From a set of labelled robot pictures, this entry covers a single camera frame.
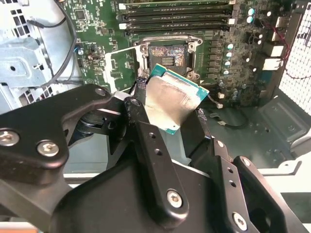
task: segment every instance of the capacitor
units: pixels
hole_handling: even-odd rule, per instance
[[[233,90],[232,90],[232,94],[234,95],[234,96],[237,96],[238,95],[238,90],[236,89],[236,88],[234,88]]]
[[[253,20],[254,20],[254,18],[252,16],[249,16],[246,18],[247,23],[251,23],[251,22],[253,22]]]
[[[245,62],[249,62],[250,58],[248,56],[242,56],[243,61]]]
[[[251,70],[253,73],[255,73],[255,72],[257,71],[257,68],[254,67],[254,66],[249,66],[249,68],[250,68],[250,70]]]
[[[226,66],[226,67],[228,67],[229,65],[231,65],[231,62],[230,61],[224,61],[224,65]]]
[[[219,80],[218,85],[219,85],[219,87],[224,87],[225,86],[225,84],[224,84],[224,82],[222,80]]]
[[[262,39],[263,38],[263,34],[261,33],[255,33],[255,37]]]
[[[256,44],[261,45],[262,40],[260,40],[259,38],[254,38],[253,40]]]
[[[248,14],[249,16],[252,16],[254,13],[255,13],[255,9],[254,9],[254,8],[249,8],[247,14]]]
[[[232,53],[231,53],[231,52],[227,52],[227,53],[225,54],[225,56],[226,56],[226,57],[232,57]]]
[[[224,70],[223,70],[223,75],[228,75],[228,74],[229,74],[229,70],[224,69]]]
[[[233,44],[227,44],[227,49],[228,49],[228,50],[233,49]]]
[[[268,11],[268,10],[262,10],[260,11],[260,13],[264,16],[267,16],[267,17],[270,17],[272,12],[271,11]]]

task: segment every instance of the silver screw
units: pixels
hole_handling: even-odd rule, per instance
[[[52,141],[45,141],[39,143],[37,150],[44,156],[53,157],[58,154],[59,147]]]
[[[13,131],[0,132],[0,145],[10,147],[19,141],[19,135]]]
[[[220,147],[224,147],[224,144],[223,144],[221,141],[218,141],[218,140],[217,140],[217,144],[218,144]]]
[[[251,163],[248,161],[246,158],[242,158],[243,162],[245,163],[246,166],[251,166]]]
[[[171,206],[175,208],[180,208],[181,205],[183,204],[181,196],[173,190],[167,192],[167,200],[169,201]]]
[[[236,213],[236,212],[233,212],[232,214],[232,217],[233,217],[233,220],[235,222],[235,224],[242,230],[242,231],[246,231],[247,230],[247,224],[246,224],[246,221],[244,220],[244,218]]]
[[[83,54],[84,54],[84,50],[79,49],[79,50],[78,50],[78,55],[82,56]]]

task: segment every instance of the processor chip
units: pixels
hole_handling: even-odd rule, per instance
[[[186,45],[149,46],[150,70],[160,64],[180,75],[186,74]]]
[[[77,19],[85,19],[86,15],[84,14],[84,10],[76,11]]]

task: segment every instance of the perforated metal panel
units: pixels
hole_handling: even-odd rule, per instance
[[[302,18],[279,89],[311,115],[311,4]]]

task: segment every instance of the motherboard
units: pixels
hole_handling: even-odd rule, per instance
[[[160,64],[223,105],[256,105],[282,66],[288,15],[268,0],[64,0],[84,83],[127,91]]]

